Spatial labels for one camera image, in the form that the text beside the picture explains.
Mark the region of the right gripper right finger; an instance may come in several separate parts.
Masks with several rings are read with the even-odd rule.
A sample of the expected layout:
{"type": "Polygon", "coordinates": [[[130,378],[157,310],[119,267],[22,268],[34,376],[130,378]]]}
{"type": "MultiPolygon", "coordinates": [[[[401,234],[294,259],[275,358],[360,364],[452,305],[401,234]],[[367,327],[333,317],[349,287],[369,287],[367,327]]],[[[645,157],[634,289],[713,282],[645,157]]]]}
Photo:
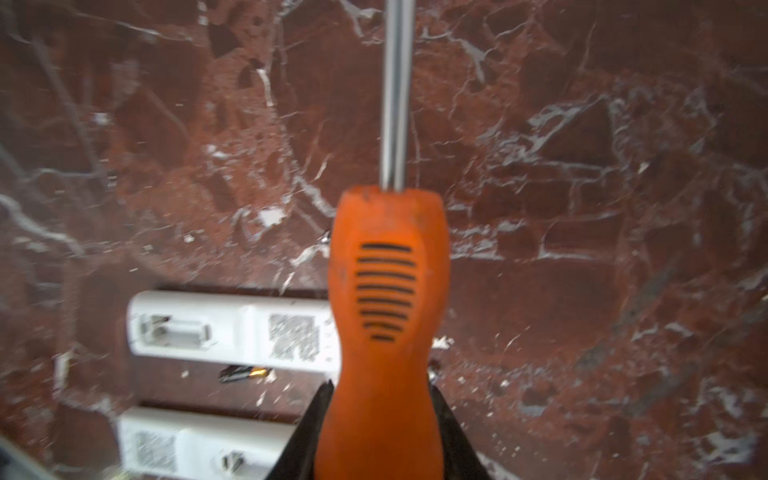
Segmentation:
{"type": "Polygon", "coordinates": [[[438,420],[444,458],[445,480],[490,480],[477,453],[455,418],[442,393],[430,386],[430,397],[438,420]]]}

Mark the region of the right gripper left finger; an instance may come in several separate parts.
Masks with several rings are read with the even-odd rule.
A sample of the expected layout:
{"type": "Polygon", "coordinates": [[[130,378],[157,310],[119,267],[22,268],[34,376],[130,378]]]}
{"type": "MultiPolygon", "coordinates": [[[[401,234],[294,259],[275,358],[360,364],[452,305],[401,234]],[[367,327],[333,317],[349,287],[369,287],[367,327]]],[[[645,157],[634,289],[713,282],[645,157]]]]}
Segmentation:
{"type": "Polygon", "coordinates": [[[313,480],[315,454],[334,385],[323,383],[289,438],[267,480],[313,480]]]}

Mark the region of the white remote control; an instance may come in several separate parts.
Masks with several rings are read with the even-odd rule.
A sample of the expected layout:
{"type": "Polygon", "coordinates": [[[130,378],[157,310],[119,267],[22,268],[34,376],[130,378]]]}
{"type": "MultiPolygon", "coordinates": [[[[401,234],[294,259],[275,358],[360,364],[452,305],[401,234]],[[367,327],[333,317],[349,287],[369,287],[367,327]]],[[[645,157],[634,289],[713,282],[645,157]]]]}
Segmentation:
{"type": "Polygon", "coordinates": [[[326,300],[144,291],[126,330],[139,356],[336,375],[339,337],[326,300]]]}

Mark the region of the white remote with coloured buttons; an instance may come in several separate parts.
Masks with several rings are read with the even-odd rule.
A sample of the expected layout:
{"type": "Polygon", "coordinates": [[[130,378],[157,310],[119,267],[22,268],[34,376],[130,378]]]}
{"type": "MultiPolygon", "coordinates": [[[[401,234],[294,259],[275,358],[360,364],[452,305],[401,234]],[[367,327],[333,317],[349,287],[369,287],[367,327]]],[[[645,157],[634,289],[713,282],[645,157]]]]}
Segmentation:
{"type": "Polygon", "coordinates": [[[133,407],[117,420],[123,467],[171,479],[264,479],[293,425],[133,407]]]}

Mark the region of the orange handled screwdriver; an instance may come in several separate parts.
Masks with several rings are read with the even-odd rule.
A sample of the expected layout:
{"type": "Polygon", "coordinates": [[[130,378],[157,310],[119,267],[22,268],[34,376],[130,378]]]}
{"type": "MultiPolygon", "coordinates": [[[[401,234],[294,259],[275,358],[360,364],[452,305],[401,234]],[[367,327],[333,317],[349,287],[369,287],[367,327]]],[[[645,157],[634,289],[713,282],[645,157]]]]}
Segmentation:
{"type": "Polygon", "coordinates": [[[330,304],[341,371],[314,460],[318,479],[440,479],[428,360],[447,304],[442,198],[406,184],[415,5],[386,5],[379,182],[346,190],[334,221],[330,304]]]}

